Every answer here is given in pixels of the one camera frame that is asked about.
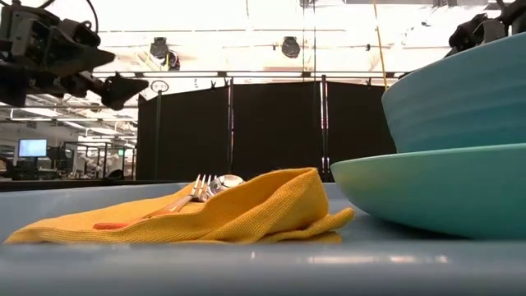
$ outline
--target utensil handle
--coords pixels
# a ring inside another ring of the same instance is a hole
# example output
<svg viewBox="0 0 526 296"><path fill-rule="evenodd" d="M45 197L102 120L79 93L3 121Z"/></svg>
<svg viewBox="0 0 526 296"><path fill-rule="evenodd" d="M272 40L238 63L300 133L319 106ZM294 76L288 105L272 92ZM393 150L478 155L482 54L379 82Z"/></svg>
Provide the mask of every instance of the utensil handle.
<svg viewBox="0 0 526 296"><path fill-rule="evenodd" d="M120 229L123 227L128 226L129 224L133 224L136 222L139 222L144 219L149 219L152 217L155 217L157 215L165 215L165 214L171 214L171 213L177 213L179 212L188 202L191 201L193 196L185 196L181 197L178 200L172 202L171 204L164 206L161 209L158 209L154 212L149 213L148 215L145 215L139 219L134 220L128 220L126 223L97 223L93 226L94 229L99 230L113 230L113 229Z"/></svg>
<svg viewBox="0 0 526 296"><path fill-rule="evenodd" d="M156 210L155 212L149 213L148 215L142 217L143 219L149 219L153 216L171 214L179 212L188 202L191 201L193 196L181 197L178 200L172 202L169 205L164 206L161 209Z"/></svg>

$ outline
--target turquoise plate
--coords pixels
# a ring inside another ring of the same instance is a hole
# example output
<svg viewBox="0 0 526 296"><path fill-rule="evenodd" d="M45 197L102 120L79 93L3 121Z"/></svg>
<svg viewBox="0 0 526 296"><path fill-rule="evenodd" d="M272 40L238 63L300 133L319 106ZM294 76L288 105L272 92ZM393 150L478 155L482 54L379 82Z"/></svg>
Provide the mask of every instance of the turquoise plate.
<svg viewBox="0 0 526 296"><path fill-rule="evenodd" d="M526 144L383 155L331 166L378 218L467 238L526 238Z"/></svg>

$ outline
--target fork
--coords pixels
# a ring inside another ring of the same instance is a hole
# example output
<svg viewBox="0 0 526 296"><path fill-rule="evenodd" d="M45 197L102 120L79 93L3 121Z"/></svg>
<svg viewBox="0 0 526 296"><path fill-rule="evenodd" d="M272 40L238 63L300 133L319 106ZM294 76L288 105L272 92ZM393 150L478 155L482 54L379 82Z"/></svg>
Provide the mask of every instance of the fork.
<svg viewBox="0 0 526 296"><path fill-rule="evenodd" d="M120 229L122 227L126 227L131 223L135 223L140 220L146 220L150 219L157 215L166 215L166 214L172 214L179 212L188 202L206 202L210 198L206 195L206 188L210 185L210 182L212 181L212 175L208 175L208 180L206 180L207 175L203 175L203 179L201 180L201 175L197 175L196 182L194 183L194 187L191 189L190 194L184 197L179 198L178 200L172 202L171 204L162 207L161 209L158 209L154 212L149 213L148 215L142 216L139 219L130 220L127 223L97 223L94 225L94 229Z"/></svg>
<svg viewBox="0 0 526 296"><path fill-rule="evenodd" d="M201 178L201 175L200 174L197 175L197 179L194 182L194 187L191 189L191 192L189 195L179 198L178 200L165 206L164 208L157 210L151 214L148 214L144 218L149 219L154 215L177 213L190 201L206 202L209 199L209 197L206 195L206 188L208 188L208 186L210 185L210 182L212 181L212 175L208 175L208 180L206 181L206 187L205 187L206 174L203 175L202 180L200 180L200 178Z"/></svg>

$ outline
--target computer monitor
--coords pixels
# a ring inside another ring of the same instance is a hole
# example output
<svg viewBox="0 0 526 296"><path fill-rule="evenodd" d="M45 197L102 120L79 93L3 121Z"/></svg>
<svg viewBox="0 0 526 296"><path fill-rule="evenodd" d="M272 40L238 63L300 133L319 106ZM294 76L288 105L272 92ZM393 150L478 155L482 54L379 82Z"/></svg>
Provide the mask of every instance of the computer monitor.
<svg viewBox="0 0 526 296"><path fill-rule="evenodd" d="M48 140L26 139L18 143L18 157L45 157L48 154Z"/></svg>

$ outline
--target black divider wall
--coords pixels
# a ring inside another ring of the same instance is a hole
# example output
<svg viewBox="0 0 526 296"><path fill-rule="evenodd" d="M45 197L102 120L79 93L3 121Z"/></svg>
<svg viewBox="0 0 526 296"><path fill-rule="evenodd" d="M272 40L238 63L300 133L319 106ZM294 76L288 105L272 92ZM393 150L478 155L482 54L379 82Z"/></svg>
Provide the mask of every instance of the black divider wall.
<svg viewBox="0 0 526 296"><path fill-rule="evenodd" d="M321 166L320 84L233 86L233 173Z"/></svg>
<svg viewBox="0 0 526 296"><path fill-rule="evenodd" d="M327 82L330 163L396 153L384 110L383 86Z"/></svg>
<svg viewBox="0 0 526 296"><path fill-rule="evenodd" d="M152 180L155 175L155 120L156 99L139 104L139 127L137 131L136 179Z"/></svg>
<svg viewBox="0 0 526 296"><path fill-rule="evenodd" d="M182 182L195 180L199 173L227 173L228 88L163 95L161 106L157 179ZM139 151L145 141L143 136L147 141L155 138L156 109L143 110L149 114L145 117L153 118L146 121L153 124L144 127L140 123ZM155 144L152 142L146 146L154 147ZM153 163L153 153L144 160ZM143 159L137 159L137 168L140 168L139 162L142 163ZM141 179L153 178L153 175L142 172L138 176Z"/></svg>

